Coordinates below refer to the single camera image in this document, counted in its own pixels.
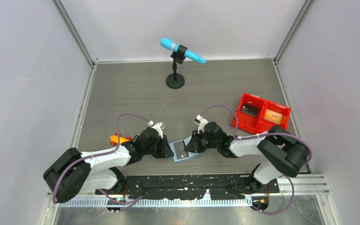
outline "red plastic container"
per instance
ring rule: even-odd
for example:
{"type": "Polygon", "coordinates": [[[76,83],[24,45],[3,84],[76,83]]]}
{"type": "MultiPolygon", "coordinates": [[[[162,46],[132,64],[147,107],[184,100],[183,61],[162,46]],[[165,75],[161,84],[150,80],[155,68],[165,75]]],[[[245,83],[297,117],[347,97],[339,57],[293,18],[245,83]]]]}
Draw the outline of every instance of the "red plastic container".
{"type": "MultiPolygon", "coordinates": [[[[290,113],[291,109],[289,107],[277,104],[272,101],[268,101],[256,95],[251,95],[248,93],[243,93],[236,112],[239,120],[238,127],[252,134],[268,131],[273,125],[280,125],[282,128],[287,129],[290,113]],[[255,117],[242,112],[242,106],[244,104],[258,108],[259,112],[257,113],[257,116],[255,117]],[[267,109],[282,115],[282,120],[280,124],[265,119],[267,109]]],[[[232,120],[232,125],[235,126],[236,123],[237,121],[234,117],[234,119],[232,120]]]]}

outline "round black stand base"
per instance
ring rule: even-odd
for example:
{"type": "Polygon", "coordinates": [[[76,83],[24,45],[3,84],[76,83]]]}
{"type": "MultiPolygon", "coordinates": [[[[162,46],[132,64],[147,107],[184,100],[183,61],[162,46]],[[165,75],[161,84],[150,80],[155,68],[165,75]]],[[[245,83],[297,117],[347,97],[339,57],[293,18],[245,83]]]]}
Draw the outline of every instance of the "round black stand base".
{"type": "Polygon", "coordinates": [[[166,85],[168,85],[168,87],[171,89],[179,89],[179,88],[183,87],[184,83],[186,82],[184,80],[183,75],[176,73],[176,76],[177,76],[176,80],[174,80],[173,74],[170,74],[166,78],[166,85]]]}

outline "blue microphone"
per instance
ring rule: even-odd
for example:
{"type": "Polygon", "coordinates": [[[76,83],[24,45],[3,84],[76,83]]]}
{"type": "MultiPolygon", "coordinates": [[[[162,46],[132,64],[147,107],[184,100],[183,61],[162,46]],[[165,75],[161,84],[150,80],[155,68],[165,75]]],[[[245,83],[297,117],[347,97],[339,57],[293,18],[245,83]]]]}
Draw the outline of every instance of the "blue microphone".
{"type": "MultiPolygon", "coordinates": [[[[174,43],[173,41],[167,39],[167,38],[163,38],[161,40],[161,46],[166,48],[167,50],[172,50],[174,52],[177,52],[177,49],[179,48],[179,45],[174,43]]],[[[184,53],[184,56],[194,60],[196,62],[200,62],[200,63],[206,63],[206,60],[203,59],[201,56],[199,56],[198,54],[193,53],[190,50],[186,50],[186,52],[184,53]]]]}

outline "microphone head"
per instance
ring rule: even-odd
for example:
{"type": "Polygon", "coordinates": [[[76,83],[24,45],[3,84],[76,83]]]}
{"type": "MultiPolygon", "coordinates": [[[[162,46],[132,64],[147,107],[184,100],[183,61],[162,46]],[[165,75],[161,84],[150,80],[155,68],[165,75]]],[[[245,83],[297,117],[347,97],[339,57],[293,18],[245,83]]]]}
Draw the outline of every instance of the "microphone head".
{"type": "Polygon", "coordinates": [[[166,48],[167,50],[173,50],[173,49],[172,49],[173,44],[174,44],[174,42],[171,41],[171,40],[169,40],[169,39],[167,39],[167,38],[163,38],[163,39],[161,40],[161,46],[164,47],[164,48],[166,48]]]}

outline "white backdrop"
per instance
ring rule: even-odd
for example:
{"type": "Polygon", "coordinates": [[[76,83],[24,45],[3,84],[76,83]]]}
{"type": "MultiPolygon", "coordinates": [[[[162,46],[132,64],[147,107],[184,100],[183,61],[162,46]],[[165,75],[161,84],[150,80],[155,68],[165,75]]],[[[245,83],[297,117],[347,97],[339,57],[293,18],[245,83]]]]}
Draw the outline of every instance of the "white backdrop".
{"type": "Polygon", "coordinates": [[[52,1],[0,0],[0,225],[40,224],[89,72],[52,1]]]}
{"type": "Polygon", "coordinates": [[[339,224],[360,224],[360,1],[315,1],[279,65],[339,224]]]}
{"type": "Polygon", "coordinates": [[[169,38],[206,59],[273,58],[303,0],[70,0],[100,61],[170,59],[169,38]]]}

